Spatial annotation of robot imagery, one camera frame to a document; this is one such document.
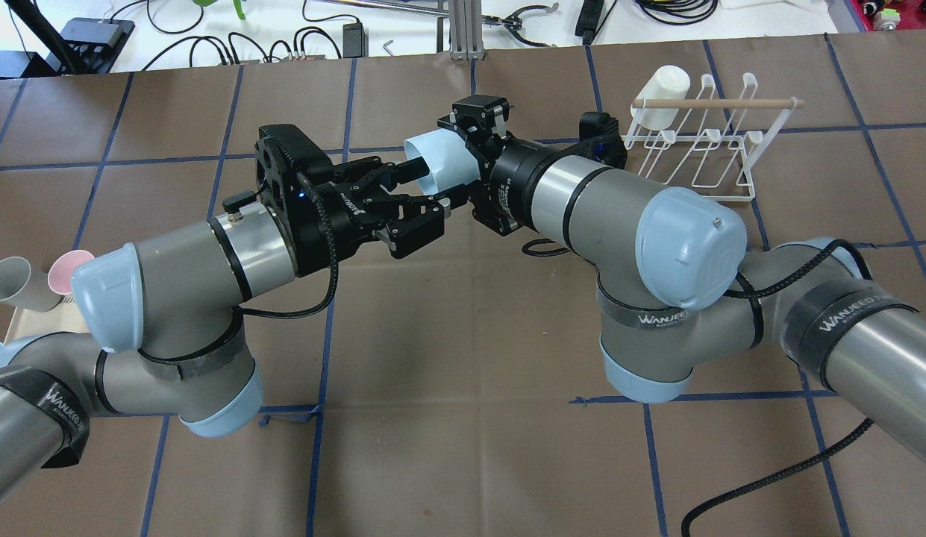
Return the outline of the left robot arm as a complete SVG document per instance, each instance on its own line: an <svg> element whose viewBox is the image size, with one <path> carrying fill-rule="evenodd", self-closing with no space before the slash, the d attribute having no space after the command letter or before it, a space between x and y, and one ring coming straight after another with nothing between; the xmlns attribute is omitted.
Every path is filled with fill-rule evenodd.
<svg viewBox="0 0 926 537"><path fill-rule="evenodd" d="M0 342L0 503L42 467L77 465L94 415L176 414L191 432L223 436L262 405L245 342L245 303L330 269L316 314L332 300L340 261L381 240L401 258L442 235L448 201L435 177L448 147L424 135L404 163L332 163L293 125L259 130L257 186L224 212L76 268L84 333Z"/></svg>

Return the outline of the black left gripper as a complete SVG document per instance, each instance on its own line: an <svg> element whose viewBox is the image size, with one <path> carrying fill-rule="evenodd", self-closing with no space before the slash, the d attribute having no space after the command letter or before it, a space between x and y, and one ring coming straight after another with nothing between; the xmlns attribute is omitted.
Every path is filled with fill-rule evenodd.
<svg viewBox="0 0 926 537"><path fill-rule="evenodd" d="M445 231L448 195L395 193L428 173L421 157L332 163L295 125L262 126L255 149L263 204L289 235L298 277L352 257L365 242L384 242L402 259Z"/></svg>

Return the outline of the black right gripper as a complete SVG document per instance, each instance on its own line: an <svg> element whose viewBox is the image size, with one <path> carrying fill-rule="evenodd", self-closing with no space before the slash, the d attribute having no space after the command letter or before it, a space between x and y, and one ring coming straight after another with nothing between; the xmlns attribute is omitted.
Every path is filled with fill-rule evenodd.
<svg viewBox="0 0 926 537"><path fill-rule="evenodd" d="M531 221L532 175L545 146L508 131L510 102L504 96L471 95L456 101L437 125L463 140L477 160L478 180L466 187L474 219L501 236Z"/></svg>

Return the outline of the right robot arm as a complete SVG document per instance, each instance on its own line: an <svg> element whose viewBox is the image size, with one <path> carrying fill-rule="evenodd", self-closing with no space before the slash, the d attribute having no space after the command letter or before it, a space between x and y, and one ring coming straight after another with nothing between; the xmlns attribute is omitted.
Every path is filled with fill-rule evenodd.
<svg viewBox="0 0 926 537"><path fill-rule="evenodd" d="M469 96L404 148L430 167L425 193L466 186L487 227L534 229L595 265L619 393L671 401L698 364L777 342L926 462L926 321L873 281L850 242L750 254L734 210L625 171L609 113L585 113L579 142L561 151L517 139L507 118L507 99Z"/></svg>

